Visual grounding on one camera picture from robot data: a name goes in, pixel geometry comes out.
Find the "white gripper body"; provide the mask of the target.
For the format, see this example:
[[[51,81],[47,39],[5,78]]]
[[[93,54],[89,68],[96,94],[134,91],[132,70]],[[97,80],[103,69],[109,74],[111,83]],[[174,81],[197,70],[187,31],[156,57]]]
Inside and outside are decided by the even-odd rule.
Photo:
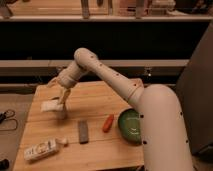
[[[57,82],[67,89],[72,88],[76,85],[76,81],[68,75],[67,72],[62,71],[57,76]]]

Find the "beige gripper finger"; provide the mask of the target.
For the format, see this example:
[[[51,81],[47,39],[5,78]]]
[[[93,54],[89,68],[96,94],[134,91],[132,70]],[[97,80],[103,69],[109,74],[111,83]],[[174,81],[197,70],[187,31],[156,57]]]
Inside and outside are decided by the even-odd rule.
[[[55,86],[55,85],[59,85],[59,83],[58,83],[58,78],[57,78],[57,77],[52,78],[52,79],[47,83],[46,87],[47,87],[47,88],[51,88],[51,87],[53,87],[53,86]]]
[[[61,92],[60,92],[58,104],[59,105],[64,105],[66,100],[67,100],[67,98],[69,97],[70,93],[71,93],[70,89],[62,88]]]

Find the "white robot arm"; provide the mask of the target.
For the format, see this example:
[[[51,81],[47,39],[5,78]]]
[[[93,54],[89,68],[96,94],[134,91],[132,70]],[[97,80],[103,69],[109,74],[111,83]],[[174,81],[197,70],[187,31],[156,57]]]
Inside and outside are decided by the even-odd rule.
[[[86,48],[77,49],[70,65],[48,85],[58,84],[66,92],[88,72],[95,73],[141,115],[146,171],[194,171],[183,111],[171,88],[137,84],[103,64]]]

